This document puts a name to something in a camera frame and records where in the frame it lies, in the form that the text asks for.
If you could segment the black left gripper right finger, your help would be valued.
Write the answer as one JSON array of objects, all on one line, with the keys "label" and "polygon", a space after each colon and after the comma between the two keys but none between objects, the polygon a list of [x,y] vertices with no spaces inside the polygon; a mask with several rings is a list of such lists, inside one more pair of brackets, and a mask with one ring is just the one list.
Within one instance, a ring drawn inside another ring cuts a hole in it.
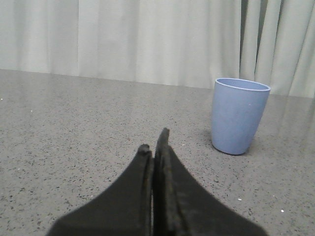
[{"label": "black left gripper right finger", "polygon": [[154,235],[265,236],[207,192],[181,163],[168,143],[169,129],[158,138],[153,175]]}]

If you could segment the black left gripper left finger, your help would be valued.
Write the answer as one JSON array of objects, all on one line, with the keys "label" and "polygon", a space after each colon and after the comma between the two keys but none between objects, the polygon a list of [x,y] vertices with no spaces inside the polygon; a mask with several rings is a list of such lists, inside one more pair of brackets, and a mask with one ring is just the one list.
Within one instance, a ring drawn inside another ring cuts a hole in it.
[{"label": "black left gripper left finger", "polygon": [[153,157],[142,144],[132,162],[105,191],[62,216],[49,236],[151,235]]}]

